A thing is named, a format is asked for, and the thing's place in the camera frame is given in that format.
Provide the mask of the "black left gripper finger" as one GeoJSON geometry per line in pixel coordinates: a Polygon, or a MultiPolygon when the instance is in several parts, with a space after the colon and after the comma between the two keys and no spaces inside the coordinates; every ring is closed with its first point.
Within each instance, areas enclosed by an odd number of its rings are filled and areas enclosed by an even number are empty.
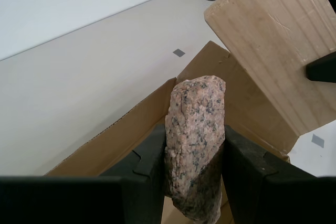
{"type": "Polygon", "coordinates": [[[97,177],[3,176],[1,223],[160,223],[164,125],[97,177]]]}
{"type": "Polygon", "coordinates": [[[335,223],[335,177],[315,177],[225,127],[222,176],[235,223],[335,223]]]}

